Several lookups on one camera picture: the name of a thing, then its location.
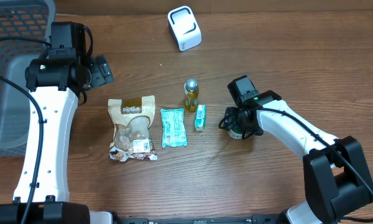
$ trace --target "glass bottle with amber liquid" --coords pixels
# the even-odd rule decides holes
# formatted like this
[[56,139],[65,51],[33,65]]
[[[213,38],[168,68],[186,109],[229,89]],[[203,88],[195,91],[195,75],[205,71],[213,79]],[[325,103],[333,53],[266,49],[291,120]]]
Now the glass bottle with amber liquid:
[[189,112],[195,112],[198,108],[199,86],[194,78],[188,79],[184,84],[184,106]]

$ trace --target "gray plastic bin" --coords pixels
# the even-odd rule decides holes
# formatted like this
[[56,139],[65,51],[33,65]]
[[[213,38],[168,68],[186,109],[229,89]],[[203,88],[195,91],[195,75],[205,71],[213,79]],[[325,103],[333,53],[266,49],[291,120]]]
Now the gray plastic bin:
[[[54,19],[53,0],[0,0],[0,37],[23,36],[49,41]],[[26,89],[25,69],[44,47],[23,40],[0,42],[0,75]],[[29,113],[29,99],[0,81],[0,156],[25,154]]]

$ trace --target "wooden tabletop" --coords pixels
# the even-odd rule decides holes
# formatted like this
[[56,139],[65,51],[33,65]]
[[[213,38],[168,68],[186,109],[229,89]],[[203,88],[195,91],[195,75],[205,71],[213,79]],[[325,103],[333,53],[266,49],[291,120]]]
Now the wooden tabletop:
[[[73,119],[70,201],[122,217],[241,217],[280,213],[305,199],[302,162],[270,134],[231,139],[218,129],[234,102],[226,86],[248,75],[323,131],[353,136],[373,178],[373,11],[199,14],[202,43],[180,53],[167,15],[58,16],[90,27],[115,82],[88,92]],[[181,108],[183,84],[198,80],[204,132],[185,114],[187,147],[161,148],[160,109]],[[155,95],[150,133],[159,159],[109,159],[108,99]],[[22,157],[0,157],[0,203],[11,203]],[[373,205],[354,213],[372,217]]]

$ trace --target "white arm segment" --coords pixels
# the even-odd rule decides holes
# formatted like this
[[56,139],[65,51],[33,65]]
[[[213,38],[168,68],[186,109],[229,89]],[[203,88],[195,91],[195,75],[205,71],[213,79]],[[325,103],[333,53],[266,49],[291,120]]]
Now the white arm segment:
[[[310,124],[307,120],[296,114],[290,107],[287,106],[284,100],[274,100],[263,105],[264,108],[272,108],[275,110],[286,111],[293,115],[313,132],[325,140],[328,144],[334,144],[336,136],[328,134],[317,127]],[[326,146],[316,141],[315,138],[308,133],[303,127],[289,117],[270,111],[257,111],[257,120],[259,126],[269,133],[273,134],[277,139],[284,143],[296,156],[302,161],[303,156],[308,154],[311,149],[324,149]],[[312,212],[308,202],[304,200],[301,204],[293,206],[287,211],[287,218],[290,224],[320,224],[322,223]]]
[[[56,202],[69,202],[67,162],[70,126],[78,105],[78,98],[69,88],[58,91],[58,87],[38,87],[30,93],[43,112],[44,124],[43,150],[39,175],[32,202],[44,202],[45,197],[54,195]],[[39,117],[30,103],[29,135],[24,167],[14,192],[14,199],[21,198],[26,203],[36,162],[39,141]]]
[[[264,108],[271,108],[280,111],[286,111],[288,114],[293,115],[305,125],[307,125],[316,134],[325,140],[328,144],[334,144],[336,136],[328,134],[317,127],[310,124],[307,120],[296,114],[290,107],[287,106],[284,100],[274,100],[263,105]],[[311,134],[309,134],[303,127],[280,113],[270,111],[257,111],[257,120],[259,126],[284,143],[296,156],[302,161],[303,156],[308,154],[311,149],[324,149],[322,143],[317,141]]]

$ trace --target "snack bag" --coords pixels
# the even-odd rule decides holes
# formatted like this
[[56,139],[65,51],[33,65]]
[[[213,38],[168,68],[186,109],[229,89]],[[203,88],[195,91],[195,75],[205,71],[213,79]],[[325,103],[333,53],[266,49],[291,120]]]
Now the snack bag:
[[161,109],[163,138],[162,147],[187,146],[187,134],[184,126],[184,109],[165,110]]
[[114,125],[109,156],[121,162],[130,159],[157,160],[148,128],[155,117],[155,96],[130,100],[108,100]]

